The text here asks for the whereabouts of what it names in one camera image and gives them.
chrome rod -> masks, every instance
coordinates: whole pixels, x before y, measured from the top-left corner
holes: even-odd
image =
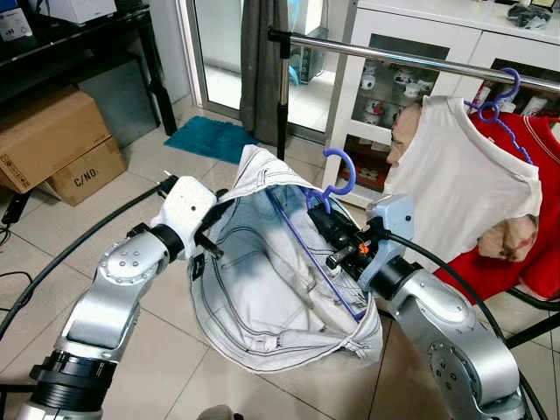
[[[285,105],[288,103],[289,97],[289,78],[290,74],[288,71],[288,67],[290,65],[290,61],[288,59],[282,60],[282,78],[280,79],[280,103]]]
[[[439,72],[460,74],[487,81],[498,81],[500,83],[508,83],[512,85],[515,82],[514,76],[509,73],[502,72],[501,70],[454,63],[443,59],[429,59],[419,55],[391,52],[378,48],[349,45],[326,39],[310,38],[296,33],[292,33],[290,35],[290,43],[294,46],[308,46],[310,48],[318,48],[321,50],[331,51],[333,53],[354,55],[371,60],[388,61],[390,63],[423,68],[426,70],[437,70]],[[523,88],[540,90],[542,92],[551,92],[555,95],[560,95],[560,82],[556,81],[537,79],[535,77],[522,75],[520,86]]]

white t-shirt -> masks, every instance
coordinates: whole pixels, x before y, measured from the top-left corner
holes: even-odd
[[[538,168],[500,149],[468,119],[462,98],[423,98],[418,130],[385,182],[414,199],[414,242],[445,262],[505,219],[539,214]],[[409,262],[438,266],[407,250]]]

tiled floor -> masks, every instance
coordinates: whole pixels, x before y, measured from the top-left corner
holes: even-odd
[[[198,108],[190,116],[227,120]],[[1,249],[0,271],[37,274],[81,232],[122,203],[165,178],[163,170],[192,174],[210,188],[229,187],[235,166],[163,146],[156,129],[123,154],[129,169],[77,207],[41,193],[33,195],[14,235]],[[324,158],[313,143],[294,139],[288,163],[306,179],[320,184]],[[0,213],[9,201],[0,191]],[[74,252],[34,293],[28,306],[0,343],[0,382],[27,383],[31,366],[48,355],[69,305],[90,284],[97,259],[110,243],[158,212],[161,199],[147,199],[114,220]],[[365,223],[365,214],[350,208]],[[3,279],[0,306],[9,306],[25,287],[23,278]],[[506,333],[515,333],[549,314],[536,311],[506,294],[488,304]],[[225,403],[247,420],[447,419],[424,360],[404,338],[400,327],[383,318],[381,363],[365,364],[336,354],[287,373],[258,376],[227,362],[212,350],[198,328],[186,282],[186,264],[175,262],[143,298],[143,313],[105,402],[104,419],[194,420],[205,408]],[[549,414],[558,420],[560,335],[544,334],[514,350]],[[9,400],[7,418],[15,418],[17,398]]]
[[[238,109],[242,97],[242,80],[238,73],[214,66],[205,66],[208,99],[230,108]],[[311,79],[308,85],[290,84],[288,121],[310,129],[325,131],[334,72],[324,71]]]

blue bath mat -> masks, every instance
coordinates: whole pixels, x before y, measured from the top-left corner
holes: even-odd
[[[243,127],[194,116],[164,144],[237,165],[242,158],[243,147],[257,143]]]

metal pole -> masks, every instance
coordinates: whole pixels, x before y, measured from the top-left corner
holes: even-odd
[[[282,74],[280,78],[280,99],[278,100],[278,108],[276,116],[278,118],[278,146],[276,147],[276,155],[280,160],[284,160],[286,149],[286,137],[288,135],[288,97],[290,74],[288,72],[289,60],[282,59]]]
[[[325,39],[309,38],[303,35],[283,32],[290,35],[290,42],[294,46],[308,46],[310,48],[318,48],[331,51],[333,53],[342,53],[364,57],[371,60],[388,61],[390,63],[423,68],[426,70],[436,70],[439,72],[447,72],[460,74],[464,76],[476,77],[487,81],[498,81],[500,83],[514,84],[515,79],[509,73],[501,70],[493,70],[491,68],[471,66],[468,64],[454,63],[443,59],[428,59],[419,55],[404,54],[380,50],[377,48],[369,48],[365,46],[343,44],[336,41],[328,41]],[[537,79],[535,77],[521,76],[521,86],[533,90],[543,92],[551,92],[560,95],[560,83]]]

